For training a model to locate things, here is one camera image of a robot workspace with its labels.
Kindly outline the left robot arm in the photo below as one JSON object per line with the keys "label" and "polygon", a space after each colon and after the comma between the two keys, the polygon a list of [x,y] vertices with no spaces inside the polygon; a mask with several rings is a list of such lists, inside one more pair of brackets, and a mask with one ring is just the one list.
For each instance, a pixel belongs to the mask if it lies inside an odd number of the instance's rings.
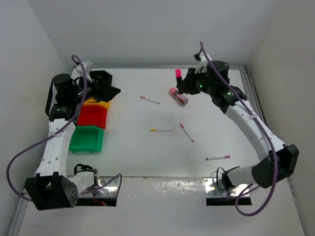
{"label": "left robot arm", "polygon": [[75,207],[80,195],[96,195],[103,188],[97,169],[89,165],[76,165],[74,175],[68,178],[66,161],[81,102],[90,98],[111,101],[121,92],[111,85],[111,80],[112,75],[106,71],[94,71],[86,80],[83,76],[73,79],[65,73],[52,78],[51,88],[57,90],[56,104],[51,105],[53,96],[49,92],[45,110],[50,133],[34,177],[25,180],[25,189],[37,210]]}

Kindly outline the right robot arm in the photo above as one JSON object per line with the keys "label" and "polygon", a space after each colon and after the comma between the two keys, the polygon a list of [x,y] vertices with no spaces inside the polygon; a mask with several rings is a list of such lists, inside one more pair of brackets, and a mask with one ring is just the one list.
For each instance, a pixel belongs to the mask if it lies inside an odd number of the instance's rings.
{"label": "right robot arm", "polygon": [[257,117],[242,90],[230,86],[228,70],[229,65],[223,61],[199,69],[189,68],[186,77],[177,80],[177,88],[185,94],[210,95],[212,102],[240,128],[260,160],[254,166],[223,172],[220,185],[225,190],[240,184],[268,188],[293,174],[299,150],[294,144],[286,145]]}

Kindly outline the white pen pink cap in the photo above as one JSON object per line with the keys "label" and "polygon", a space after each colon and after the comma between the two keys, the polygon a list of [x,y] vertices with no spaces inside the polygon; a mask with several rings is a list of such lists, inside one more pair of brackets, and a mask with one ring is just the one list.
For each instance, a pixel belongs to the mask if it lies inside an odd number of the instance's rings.
{"label": "white pen pink cap", "polygon": [[180,123],[180,127],[182,128],[182,130],[184,131],[184,133],[187,135],[187,137],[189,138],[189,140],[191,142],[194,142],[194,139],[191,137],[191,135],[186,131],[184,125],[182,123]]}

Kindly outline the pink black highlighter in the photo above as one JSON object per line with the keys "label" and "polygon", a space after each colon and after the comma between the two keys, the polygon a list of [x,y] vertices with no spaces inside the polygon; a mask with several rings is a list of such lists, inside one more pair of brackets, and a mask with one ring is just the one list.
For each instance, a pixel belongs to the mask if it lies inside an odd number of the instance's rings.
{"label": "pink black highlighter", "polygon": [[177,83],[182,81],[182,73],[181,73],[181,69],[176,69],[175,70],[175,75],[176,75],[176,81]]}

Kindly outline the white pen purple cap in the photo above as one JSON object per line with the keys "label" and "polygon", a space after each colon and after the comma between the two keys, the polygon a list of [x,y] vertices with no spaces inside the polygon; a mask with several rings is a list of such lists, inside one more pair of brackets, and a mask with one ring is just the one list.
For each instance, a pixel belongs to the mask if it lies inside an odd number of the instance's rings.
{"label": "white pen purple cap", "polygon": [[221,159],[229,159],[231,158],[230,155],[223,155],[223,156],[215,156],[215,157],[207,157],[205,160],[211,161],[211,160],[221,160]]}

